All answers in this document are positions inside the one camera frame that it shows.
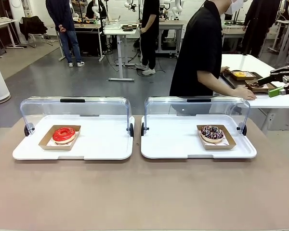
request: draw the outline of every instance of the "face mask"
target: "face mask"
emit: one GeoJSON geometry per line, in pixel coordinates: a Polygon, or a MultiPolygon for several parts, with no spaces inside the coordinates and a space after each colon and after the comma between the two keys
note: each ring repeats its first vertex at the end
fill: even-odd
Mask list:
{"type": "Polygon", "coordinates": [[[243,0],[231,0],[229,9],[225,12],[226,14],[233,14],[243,7],[243,0]]]}

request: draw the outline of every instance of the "clear plastic lid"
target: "clear plastic lid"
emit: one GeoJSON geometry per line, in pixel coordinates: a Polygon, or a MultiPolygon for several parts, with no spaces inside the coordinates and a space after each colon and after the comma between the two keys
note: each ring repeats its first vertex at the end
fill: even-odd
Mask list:
{"type": "Polygon", "coordinates": [[[47,116],[115,116],[126,120],[130,132],[131,105],[122,97],[30,97],[20,111],[30,134],[47,116]]]}
{"type": "MultiPolygon", "coordinates": [[[[165,120],[166,115],[176,115],[179,119],[182,119],[183,116],[201,115],[199,118],[205,119],[208,118],[205,115],[225,115],[223,118],[234,120],[234,124],[237,125],[236,129],[243,132],[250,113],[250,104],[242,98],[227,96],[200,96],[188,99],[149,97],[145,101],[144,112],[144,133],[152,129],[150,128],[150,122],[156,121],[157,118],[165,120]]],[[[216,124],[222,123],[221,120],[216,121],[216,124]]]]}

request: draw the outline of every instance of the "gray floor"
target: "gray floor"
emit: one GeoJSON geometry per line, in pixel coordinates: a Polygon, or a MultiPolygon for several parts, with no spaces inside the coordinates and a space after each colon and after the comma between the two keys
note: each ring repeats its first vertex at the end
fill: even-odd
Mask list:
{"type": "MultiPolygon", "coordinates": [[[[132,43],[129,56],[133,57],[132,43]]],[[[66,61],[58,61],[60,51],[55,50],[6,80],[12,98],[0,104],[0,127],[12,127],[21,118],[19,105],[31,96],[124,96],[131,102],[132,113],[143,115],[144,102],[149,96],[167,96],[176,59],[159,57],[157,71],[151,77],[141,77],[136,70],[123,68],[124,77],[134,82],[112,82],[109,77],[118,77],[118,67],[111,67],[106,58],[98,63],[96,57],[84,57],[85,66],[68,68],[66,61]]],[[[108,55],[110,63],[117,59],[117,51],[108,55]]],[[[264,52],[261,60],[275,64],[276,56],[264,52]]],[[[258,126],[264,121],[259,110],[253,110],[250,117],[258,126]]],[[[274,122],[273,130],[289,130],[289,110],[281,110],[274,122]]]]}

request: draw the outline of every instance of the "brown paper tray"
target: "brown paper tray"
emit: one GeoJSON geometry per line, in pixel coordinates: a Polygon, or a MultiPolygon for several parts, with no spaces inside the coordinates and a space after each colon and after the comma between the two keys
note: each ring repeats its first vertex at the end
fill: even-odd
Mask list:
{"type": "Polygon", "coordinates": [[[49,131],[46,133],[46,135],[41,139],[41,141],[39,142],[39,146],[44,150],[71,151],[72,147],[74,146],[74,144],[75,144],[75,142],[76,142],[76,140],[80,134],[80,128],[81,128],[81,126],[78,126],[78,125],[53,125],[49,129],[49,131]],[[66,128],[66,127],[73,128],[77,132],[75,135],[75,138],[71,142],[71,144],[69,146],[47,146],[48,142],[53,137],[54,132],[56,130],[58,130],[59,128],[66,128]]]}
{"type": "Polygon", "coordinates": [[[245,85],[246,87],[251,90],[252,92],[254,93],[269,93],[269,90],[272,90],[272,89],[275,89],[276,86],[274,86],[272,83],[268,83],[268,84],[265,84],[267,86],[267,88],[263,87],[263,88],[254,88],[254,87],[251,87],[249,84],[250,83],[253,83],[255,82],[254,80],[246,80],[245,81],[245,85]]]}
{"type": "Polygon", "coordinates": [[[236,142],[235,140],[232,138],[232,136],[230,135],[229,131],[227,130],[227,128],[224,125],[212,125],[212,124],[207,124],[207,125],[197,125],[197,130],[199,133],[199,138],[203,144],[203,147],[205,150],[230,150],[233,149],[236,146],[236,142]],[[223,146],[218,146],[218,145],[207,145],[206,142],[203,140],[203,138],[200,135],[200,131],[204,126],[207,125],[211,125],[211,126],[216,126],[219,129],[223,130],[223,133],[226,137],[226,139],[229,142],[229,145],[223,145],[223,146]]]}

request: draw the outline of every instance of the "neck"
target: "neck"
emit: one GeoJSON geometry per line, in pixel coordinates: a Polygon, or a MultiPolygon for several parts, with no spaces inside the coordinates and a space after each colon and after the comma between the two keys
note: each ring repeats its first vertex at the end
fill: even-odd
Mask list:
{"type": "Polygon", "coordinates": [[[220,15],[222,15],[228,10],[230,3],[231,3],[231,1],[229,1],[230,3],[228,3],[226,1],[221,1],[221,0],[209,0],[209,1],[214,2],[220,15]]]}

